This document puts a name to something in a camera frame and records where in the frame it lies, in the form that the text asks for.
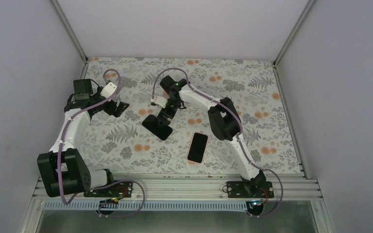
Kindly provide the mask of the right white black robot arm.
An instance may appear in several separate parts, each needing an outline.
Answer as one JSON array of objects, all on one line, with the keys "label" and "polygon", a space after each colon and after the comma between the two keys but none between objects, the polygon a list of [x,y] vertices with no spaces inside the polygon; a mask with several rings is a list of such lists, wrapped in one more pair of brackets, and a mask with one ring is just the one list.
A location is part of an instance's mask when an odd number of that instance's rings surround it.
[{"label": "right white black robot arm", "polygon": [[261,168],[257,167],[249,158],[249,151],[244,145],[241,134],[243,126],[231,99],[219,99],[198,90],[186,79],[174,81],[170,76],[164,77],[159,85],[169,98],[163,102],[154,97],[152,103],[162,107],[157,117],[158,126],[168,126],[178,109],[189,103],[193,107],[207,111],[212,134],[221,141],[225,141],[240,170],[244,185],[244,193],[255,198],[262,192],[262,185],[266,181]]}]

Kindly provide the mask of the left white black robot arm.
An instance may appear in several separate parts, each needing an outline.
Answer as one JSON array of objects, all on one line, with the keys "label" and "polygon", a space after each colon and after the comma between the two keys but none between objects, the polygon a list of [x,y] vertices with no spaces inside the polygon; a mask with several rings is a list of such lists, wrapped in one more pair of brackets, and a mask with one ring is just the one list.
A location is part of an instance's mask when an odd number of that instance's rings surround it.
[{"label": "left white black robot arm", "polygon": [[119,87],[112,82],[97,86],[93,80],[74,80],[74,92],[64,107],[62,129],[48,152],[37,158],[37,165],[47,195],[51,198],[77,194],[96,187],[108,197],[115,192],[116,183],[108,169],[90,170],[79,149],[92,117],[98,112],[119,117],[129,105],[112,98]]}]

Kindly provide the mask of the black phone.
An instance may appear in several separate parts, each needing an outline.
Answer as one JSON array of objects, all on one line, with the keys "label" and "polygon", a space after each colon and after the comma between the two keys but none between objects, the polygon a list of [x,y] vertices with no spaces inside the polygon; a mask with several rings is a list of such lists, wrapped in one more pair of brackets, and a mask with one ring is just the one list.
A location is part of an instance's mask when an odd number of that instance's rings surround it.
[{"label": "black phone", "polygon": [[148,115],[142,122],[142,126],[163,141],[173,132],[173,129],[169,125],[158,124],[158,119],[154,115]]}]

